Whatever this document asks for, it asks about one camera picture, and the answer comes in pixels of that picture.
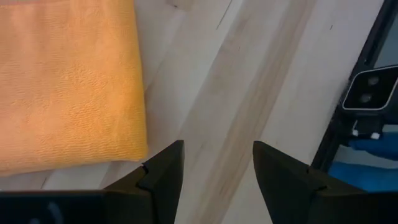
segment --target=wood grain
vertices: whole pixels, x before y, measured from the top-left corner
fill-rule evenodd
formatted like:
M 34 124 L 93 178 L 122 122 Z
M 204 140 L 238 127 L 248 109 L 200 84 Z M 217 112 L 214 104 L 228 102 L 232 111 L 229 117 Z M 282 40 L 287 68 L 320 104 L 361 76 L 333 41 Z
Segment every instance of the wood grain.
M 167 0 L 167 3 L 179 9 L 189 11 L 194 0 Z
M 271 223 L 252 141 L 312 161 L 382 0 L 135 4 L 150 153 L 185 140 L 176 223 Z M 18 175 L 0 189 L 98 189 L 139 164 Z

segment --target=camera lens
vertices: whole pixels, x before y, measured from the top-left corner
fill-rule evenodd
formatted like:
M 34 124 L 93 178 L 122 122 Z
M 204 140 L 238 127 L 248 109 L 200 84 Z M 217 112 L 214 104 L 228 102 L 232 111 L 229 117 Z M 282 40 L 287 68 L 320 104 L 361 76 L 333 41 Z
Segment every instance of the camera lens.
M 365 93 L 361 96 L 359 100 L 361 103 L 368 103 L 369 101 L 372 100 L 372 94 Z
M 373 86 L 373 85 L 376 85 L 376 84 L 378 84 L 378 83 L 379 83 L 379 77 L 371 77 L 371 78 L 368 80 L 369 86 Z

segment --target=orange towel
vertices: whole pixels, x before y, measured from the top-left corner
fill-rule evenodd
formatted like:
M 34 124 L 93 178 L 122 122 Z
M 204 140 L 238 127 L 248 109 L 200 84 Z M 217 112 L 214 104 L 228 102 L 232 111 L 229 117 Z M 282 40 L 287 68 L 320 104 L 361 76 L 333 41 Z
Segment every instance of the orange towel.
M 147 153 L 132 0 L 0 0 L 0 175 Z

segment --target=blue object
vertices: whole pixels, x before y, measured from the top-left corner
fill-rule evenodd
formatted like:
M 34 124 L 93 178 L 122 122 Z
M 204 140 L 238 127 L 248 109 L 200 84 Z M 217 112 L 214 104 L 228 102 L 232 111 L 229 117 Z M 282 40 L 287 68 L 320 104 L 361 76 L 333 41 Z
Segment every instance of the blue object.
M 398 191 L 398 169 L 334 162 L 329 175 L 368 192 Z
M 374 156 L 398 161 L 398 133 L 384 133 L 379 140 L 352 140 L 349 142 L 349 146 Z

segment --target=camera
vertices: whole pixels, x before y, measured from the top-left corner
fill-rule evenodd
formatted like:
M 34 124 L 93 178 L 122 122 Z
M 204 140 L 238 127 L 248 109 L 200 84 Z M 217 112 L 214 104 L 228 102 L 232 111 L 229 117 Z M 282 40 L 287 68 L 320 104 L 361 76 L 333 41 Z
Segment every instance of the camera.
M 385 124 L 398 124 L 398 66 L 358 73 L 342 97 L 340 110 L 354 118 L 352 135 L 379 139 Z

